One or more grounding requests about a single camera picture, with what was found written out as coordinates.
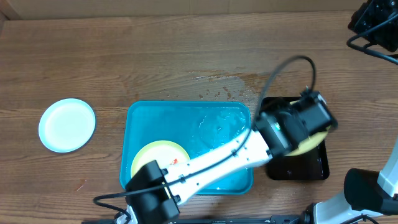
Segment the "yellow plate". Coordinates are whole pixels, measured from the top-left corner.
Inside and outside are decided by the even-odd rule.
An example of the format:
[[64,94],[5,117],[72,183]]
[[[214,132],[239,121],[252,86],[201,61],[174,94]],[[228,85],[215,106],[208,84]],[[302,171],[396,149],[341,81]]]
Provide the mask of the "yellow plate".
[[326,138],[331,127],[331,124],[328,123],[328,118],[330,118],[330,116],[325,114],[325,109],[322,109],[319,105],[301,111],[300,117],[306,122],[306,127],[309,129],[310,136],[301,141],[296,149],[286,154],[287,157],[305,154],[314,149]]
[[169,165],[175,165],[190,160],[186,150],[179,144],[160,140],[145,145],[134,157],[131,165],[131,177],[147,163],[156,160],[159,167],[164,169]]

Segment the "light blue plate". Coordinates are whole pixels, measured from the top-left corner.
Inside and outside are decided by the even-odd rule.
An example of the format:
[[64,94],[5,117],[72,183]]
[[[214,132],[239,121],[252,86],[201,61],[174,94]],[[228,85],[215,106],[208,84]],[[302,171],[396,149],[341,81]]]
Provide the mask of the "light blue plate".
[[96,128],[92,107],[76,98],[66,98],[50,105],[40,118],[39,139],[49,150],[69,153],[83,147]]

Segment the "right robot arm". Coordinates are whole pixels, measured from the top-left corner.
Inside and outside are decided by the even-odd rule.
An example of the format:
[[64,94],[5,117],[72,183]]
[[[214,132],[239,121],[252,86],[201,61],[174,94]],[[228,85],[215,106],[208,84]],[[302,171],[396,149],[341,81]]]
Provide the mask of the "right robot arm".
[[327,144],[343,190],[308,207],[304,223],[397,221],[397,2],[367,1],[352,15],[352,54],[330,58],[318,86],[340,120]]

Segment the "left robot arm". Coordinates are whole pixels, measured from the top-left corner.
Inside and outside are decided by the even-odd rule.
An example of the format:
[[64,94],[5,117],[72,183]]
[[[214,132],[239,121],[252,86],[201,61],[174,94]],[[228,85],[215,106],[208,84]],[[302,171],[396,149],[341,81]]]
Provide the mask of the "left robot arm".
[[252,127],[194,159],[172,141],[149,143],[133,159],[126,214],[118,223],[166,223],[179,216],[180,205],[213,182],[273,158],[303,154],[337,125],[319,92],[303,92],[297,101],[262,103]]

